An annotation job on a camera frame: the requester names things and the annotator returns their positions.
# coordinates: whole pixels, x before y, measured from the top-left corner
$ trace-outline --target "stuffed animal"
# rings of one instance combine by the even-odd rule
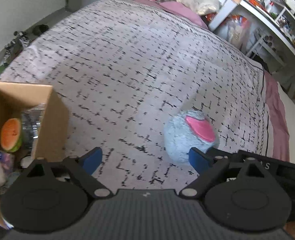
[[[206,153],[215,141],[213,128],[201,111],[180,111],[164,127],[166,152],[177,163],[188,163],[192,147]]]

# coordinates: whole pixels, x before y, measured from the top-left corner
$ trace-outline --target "floor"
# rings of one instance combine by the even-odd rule
[[[35,25],[40,25],[40,24],[45,24],[48,25],[50,28],[52,28],[54,25],[56,25],[58,22],[63,20],[64,18],[70,16],[72,13],[68,12],[65,10],[65,8],[58,10],[49,16],[45,17],[44,19],[40,20],[38,23]],[[33,41],[37,38],[37,36],[33,35],[32,33],[29,35],[30,39]],[[0,65],[2,64],[2,59],[3,59],[4,51],[0,53]]]

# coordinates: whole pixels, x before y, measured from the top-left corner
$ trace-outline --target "plastic bag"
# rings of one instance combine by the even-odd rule
[[[227,41],[240,50],[242,45],[246,47],[249,40],[251,22],[241,15],[232,15],[227,24]]]
[[[180,0],[179,2],[182,3],[184,6],[190,8],[192,11],[197,12],[199,6],[197,0]]]
[[[196,13],[198,15],[207,15],[220,10],[219,0],[197,0]]]
[[[29,151],[32,151],[33,142],[39,137],[38,129],[41,126],[45,107],[46,104],[43,103],[21,113],[23,145]]]

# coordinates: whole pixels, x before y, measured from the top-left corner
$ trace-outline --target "pink bed sheet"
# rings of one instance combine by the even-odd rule
[[[190,20],[191,22],[200,26],[201,28],[208,30],[208,27],[206,26],[204,21],[202,21],[201,17],[198,16],[191,9],[185,7],[182,3],[175,2],[175,1],[162,2],[162,3],[157,3],[156,1],[150,1],[150,0],[134,0],[134,1],[146,4],[146,5],[150,5],[150,6],[155,6],[155,7],[163,9],[164,11],[172,13],[174,15],[185,17],[186,19]]]
[[[273,158],[290,161],[289,132],[286,125],[286,113],[278,92],[278,83],[264,71],[267,90],[265,102],[270,110],[270,121],[273,126]]]

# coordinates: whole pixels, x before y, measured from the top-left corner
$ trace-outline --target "white bedspread with black pattern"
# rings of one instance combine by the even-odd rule
[[[164,122],[182,108],[208,116],[219,149],[267,151],[261,65],[186,19],[130,0],[100,0],[72,14],[0,80],[53,85],[71,112],[66,154],[101,147],[94,176],[112,190],[181,189],[196,178],[163,146]]]

